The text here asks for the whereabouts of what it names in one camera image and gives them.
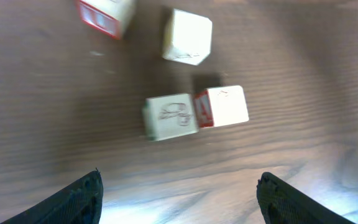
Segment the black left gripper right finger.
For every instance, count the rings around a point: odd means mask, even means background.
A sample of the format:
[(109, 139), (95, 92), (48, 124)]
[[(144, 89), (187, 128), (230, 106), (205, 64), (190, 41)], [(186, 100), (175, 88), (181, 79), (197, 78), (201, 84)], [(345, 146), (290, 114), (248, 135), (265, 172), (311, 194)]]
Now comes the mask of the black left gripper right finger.
[(257, 201), (269, 224), (352, 224), (270, 172), (258, 180)]

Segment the wooden block red letter side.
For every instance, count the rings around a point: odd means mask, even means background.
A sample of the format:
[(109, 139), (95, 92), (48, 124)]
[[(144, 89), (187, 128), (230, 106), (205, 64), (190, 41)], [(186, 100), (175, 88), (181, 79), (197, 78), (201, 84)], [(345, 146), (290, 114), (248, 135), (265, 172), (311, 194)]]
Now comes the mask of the wooden block red letter side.
[(122, 39), (134, 17), (136, 0), (77, 0), (81, 20), (89, 26)]

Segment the wooden block red A side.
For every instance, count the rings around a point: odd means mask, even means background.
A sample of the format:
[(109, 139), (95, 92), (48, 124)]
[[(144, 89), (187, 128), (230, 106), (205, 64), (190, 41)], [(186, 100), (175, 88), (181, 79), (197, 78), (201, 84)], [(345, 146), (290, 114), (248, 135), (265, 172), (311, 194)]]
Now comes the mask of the wooden block red A side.
[(200, 128), (217, 128), (249, 120), (244, 89), (240, 85), (206, 88), (193, 98)]

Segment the wooden block yellow S side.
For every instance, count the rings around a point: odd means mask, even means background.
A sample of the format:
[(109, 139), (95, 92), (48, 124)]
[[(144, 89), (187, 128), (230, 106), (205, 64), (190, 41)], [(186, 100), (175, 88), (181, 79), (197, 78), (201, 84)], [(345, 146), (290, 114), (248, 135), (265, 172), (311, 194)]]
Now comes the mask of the wooden block yellow S side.
[(199, 65), (211, 53), (212, 33), (209, 18), (173, 9), (164, 30), (162, 58)]

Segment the wooden block with turtle drawing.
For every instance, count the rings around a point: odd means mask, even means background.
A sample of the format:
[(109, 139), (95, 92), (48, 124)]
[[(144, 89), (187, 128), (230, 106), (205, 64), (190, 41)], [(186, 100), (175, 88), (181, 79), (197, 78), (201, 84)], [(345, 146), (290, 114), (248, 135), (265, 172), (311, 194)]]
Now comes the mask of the wooden block with turtle drawing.
[(199, 131), (191, 95), (147, 98), (142, 108), (145, 133), (150, 141), (163, 141)]

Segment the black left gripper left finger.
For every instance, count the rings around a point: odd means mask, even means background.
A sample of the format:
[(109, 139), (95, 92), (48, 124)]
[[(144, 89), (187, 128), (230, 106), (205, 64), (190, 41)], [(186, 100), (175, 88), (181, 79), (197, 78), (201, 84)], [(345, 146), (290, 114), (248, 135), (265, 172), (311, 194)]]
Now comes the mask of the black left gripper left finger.
[(103, 192), (96, 169), (1, 224), (98, 224)]

